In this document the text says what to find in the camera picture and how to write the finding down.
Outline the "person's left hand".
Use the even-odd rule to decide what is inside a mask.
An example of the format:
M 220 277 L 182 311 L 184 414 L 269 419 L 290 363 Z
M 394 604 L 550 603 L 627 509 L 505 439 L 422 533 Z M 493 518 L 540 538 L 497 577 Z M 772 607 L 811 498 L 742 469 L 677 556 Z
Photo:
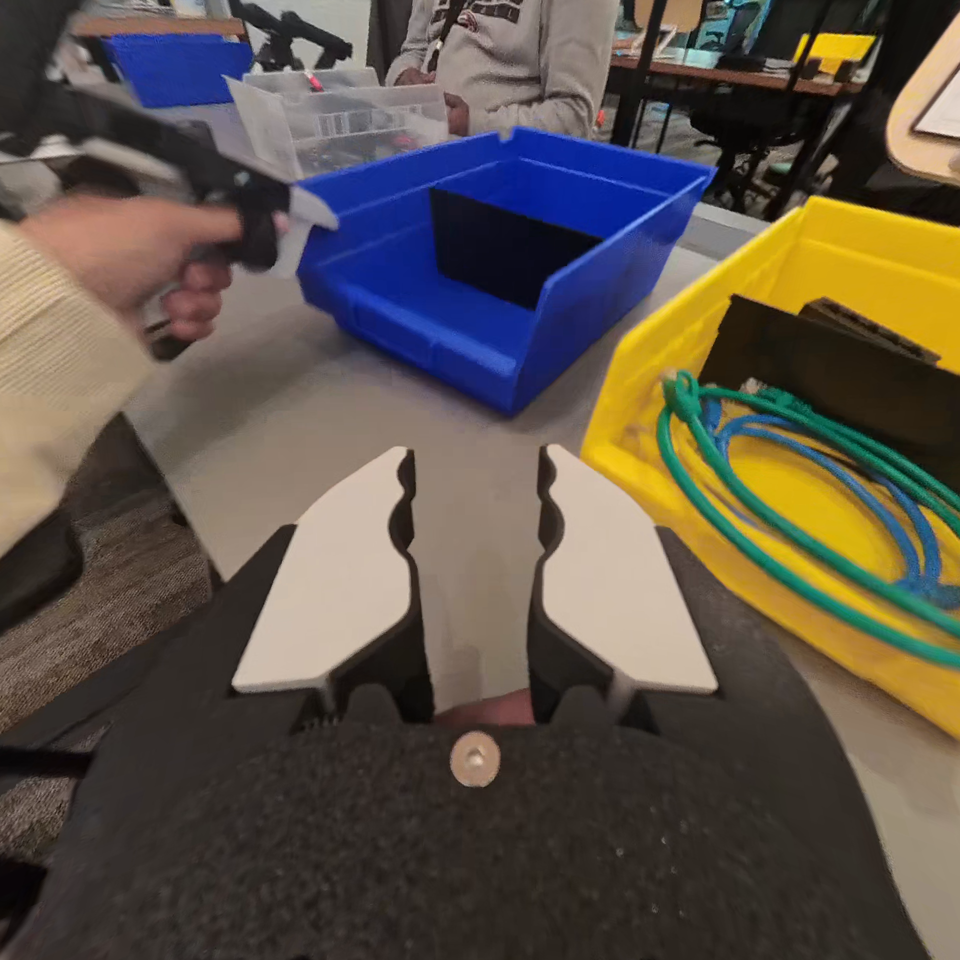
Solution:
M 168 332 L 195 342 L 213 331 L 233 274 L 222 258 L 196 261 L 194 251 L 233 244 L 242 223 L 231 207 L 76 196 L 24 219 L 17 229 L 141 338 L 143 311 L 159 298 Z

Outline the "instruction sheet on wooden board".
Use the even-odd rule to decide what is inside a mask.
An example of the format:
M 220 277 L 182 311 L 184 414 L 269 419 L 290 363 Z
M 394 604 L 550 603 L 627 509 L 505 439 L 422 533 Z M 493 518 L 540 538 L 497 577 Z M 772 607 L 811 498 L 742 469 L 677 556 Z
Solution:
M 959 186 L 959 17 L 955 16 L 898 94 L 885 140 L 902 172 Z

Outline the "blue plastic bin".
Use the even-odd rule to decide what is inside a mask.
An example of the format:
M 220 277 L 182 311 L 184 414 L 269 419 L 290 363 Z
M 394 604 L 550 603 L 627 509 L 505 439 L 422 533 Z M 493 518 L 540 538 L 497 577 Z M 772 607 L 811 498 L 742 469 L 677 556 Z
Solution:
M 217 34 L 118 34 L 102 40 L 122 83 L 146 109 L 232 102 L 254 59 L 250 44 Z
M 451 140 L 303 181 L 340 226 L 313 230 L 297 279 L 345 332 L 512 416 L 653 292 L 714 174 L 526 127 Z M 432 187 L 602 243 L 526 310 L 439 273 Z

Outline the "small yellow bin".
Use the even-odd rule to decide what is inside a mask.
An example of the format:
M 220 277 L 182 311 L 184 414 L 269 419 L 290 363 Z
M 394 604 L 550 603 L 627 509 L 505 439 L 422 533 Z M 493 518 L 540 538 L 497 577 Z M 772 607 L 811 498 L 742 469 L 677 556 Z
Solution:
M 867 60 L 877 39 L 871 33 L 820 32 L 803 56 L 809 43 L 809 36 L 805 33 L 798 42 L 793 62 L 802 62 L 801 75 L 804 77 L 825 75 L 836 82 L 846 82 Z

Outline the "black network switch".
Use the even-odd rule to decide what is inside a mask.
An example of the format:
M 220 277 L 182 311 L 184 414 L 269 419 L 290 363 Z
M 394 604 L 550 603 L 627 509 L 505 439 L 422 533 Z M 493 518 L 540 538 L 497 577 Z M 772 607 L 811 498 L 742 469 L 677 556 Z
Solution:
M 730 298 L 699 380 L 786 391 L 959 491 L 959 379 L 837 328 Z

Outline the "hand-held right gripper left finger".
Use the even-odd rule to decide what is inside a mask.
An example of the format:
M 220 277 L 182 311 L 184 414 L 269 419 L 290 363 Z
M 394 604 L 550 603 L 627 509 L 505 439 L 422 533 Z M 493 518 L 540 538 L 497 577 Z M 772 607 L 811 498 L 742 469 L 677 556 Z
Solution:
M 378 686 L 407 723 L 434 690 L 414 540 L 416 462 L 395 446 L 315 501 L 295 524 L 231 680 L 238 694 L 308 690 L 343 715 Z

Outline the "clear plastic box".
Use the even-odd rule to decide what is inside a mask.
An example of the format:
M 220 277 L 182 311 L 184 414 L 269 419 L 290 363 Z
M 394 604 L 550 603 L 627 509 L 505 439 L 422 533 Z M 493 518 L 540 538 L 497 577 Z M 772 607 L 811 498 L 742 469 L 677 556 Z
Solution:
M 443 92 L 383 86 L 372 67 L 223 77 L 259 162 L 290 182 L 447 141 Z

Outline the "black office chair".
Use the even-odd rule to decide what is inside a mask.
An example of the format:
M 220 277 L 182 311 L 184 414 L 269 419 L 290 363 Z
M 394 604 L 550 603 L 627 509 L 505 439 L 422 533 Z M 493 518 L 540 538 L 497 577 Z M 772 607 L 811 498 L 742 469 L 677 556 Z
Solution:
M 805 142 L 818 117 L 812 99 L 795 92 L 736 86 L 710 94 L 690 111 L 689 123 L 703 136 L 698 145 L 719 150 L 711 196 L 727 196 L 733 212 L 745 213 L 761 162 L 773 149 Z

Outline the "yellow plastic bin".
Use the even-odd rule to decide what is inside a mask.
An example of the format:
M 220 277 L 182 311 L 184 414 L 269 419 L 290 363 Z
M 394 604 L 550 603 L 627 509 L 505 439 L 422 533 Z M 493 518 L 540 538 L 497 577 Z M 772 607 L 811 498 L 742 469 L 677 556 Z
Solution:
M 956 227 L 810 198 L 625 335 L 581 451 L 734 594 L 954 739 L 958 492 L 785 390 L 699 376 L 734 295 L 833 299 L 958 376 L 958 255 Z

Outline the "black bin divider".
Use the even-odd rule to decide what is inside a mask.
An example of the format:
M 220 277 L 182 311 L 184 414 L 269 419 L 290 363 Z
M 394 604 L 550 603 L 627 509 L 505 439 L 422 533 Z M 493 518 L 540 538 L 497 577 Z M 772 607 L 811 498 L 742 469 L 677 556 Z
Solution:
M 429 190 L 438 272 L 481 293 L 536 311 L 559 271 L 600 237 L 439 187 Z

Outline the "wooden table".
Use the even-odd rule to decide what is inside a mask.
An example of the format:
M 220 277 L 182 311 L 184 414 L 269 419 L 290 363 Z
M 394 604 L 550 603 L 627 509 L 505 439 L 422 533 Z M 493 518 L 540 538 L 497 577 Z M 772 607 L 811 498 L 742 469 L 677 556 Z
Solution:
M 666 49 L 655 54 L 649 66 L 650 75 L 681 78 L 708 85 L 727 85 L 755 89 L 786 91 L 796 78 L 793 90 L 798 93 L 836 97 L 858 93 L 866 87 L 869 74 L 858 69 L 849 77 L 837 80 L 835 75 L 819 72 L 814 76 L 807 67 L 788 60 L 746 57 L 743 63 L 728 63 L 723 54 L 714 52 Z

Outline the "black device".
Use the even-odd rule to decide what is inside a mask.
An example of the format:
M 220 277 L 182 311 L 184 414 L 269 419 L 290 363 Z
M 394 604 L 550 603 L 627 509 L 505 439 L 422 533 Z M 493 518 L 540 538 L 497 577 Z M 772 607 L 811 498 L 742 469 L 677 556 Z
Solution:
M 284 10 L 276 16 L 252 2 L 228 1 L 227 4 L 234 18 L 265 35 L 253 59 L 253 65 L 263 72 L 304 71 L 304 63 L 293 51 L 293 43 L 298 40 L 318 48 L 313 70 L 333 68 L 354 55 L 351 42 L 313 26 L 292 10 Z

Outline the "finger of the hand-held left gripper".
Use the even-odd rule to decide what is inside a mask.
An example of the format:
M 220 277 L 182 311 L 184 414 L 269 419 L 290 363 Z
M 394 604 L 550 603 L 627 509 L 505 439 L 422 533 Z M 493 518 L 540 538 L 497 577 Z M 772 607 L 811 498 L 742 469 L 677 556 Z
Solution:
M 308 223 L 289 223 L 278 239 L 277 258 L 272 266 L 275 279 L 293 279 L 299 270 L 308 240 Z
M 291 186 L 289 190 L 289 218 L 291 222 L 320 227 L 326 231 L 338 231 L 339 217 L 319 196 L 303 186 Z

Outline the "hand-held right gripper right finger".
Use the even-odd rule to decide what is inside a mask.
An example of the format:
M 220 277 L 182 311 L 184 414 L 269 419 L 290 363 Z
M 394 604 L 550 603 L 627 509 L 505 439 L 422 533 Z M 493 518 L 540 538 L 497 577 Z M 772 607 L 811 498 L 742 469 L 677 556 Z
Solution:
M 714 702 L 719 679 L 650 516 L 557 443 L 538 451 L 535 490 L 534 722 L 554 721 L 576 699 L 612 724 L 657 724 L 665 706 Z

